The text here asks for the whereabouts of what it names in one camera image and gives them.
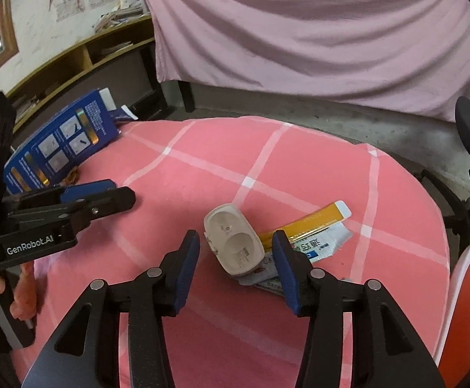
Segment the person's left hand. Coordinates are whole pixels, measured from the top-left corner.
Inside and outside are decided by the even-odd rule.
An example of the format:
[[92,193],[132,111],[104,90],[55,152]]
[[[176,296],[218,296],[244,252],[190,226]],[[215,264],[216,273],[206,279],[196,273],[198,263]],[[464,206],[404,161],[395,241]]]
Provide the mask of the person's left hand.
[[[0,277],[0,294],[5,291],[6,284]],[[34,276],[34,263],[24,263],[20,266],[20,275],[14,289],[13,302],[10,312],[13,318],[19,320],[32,319],[37,311],[36,281]]]

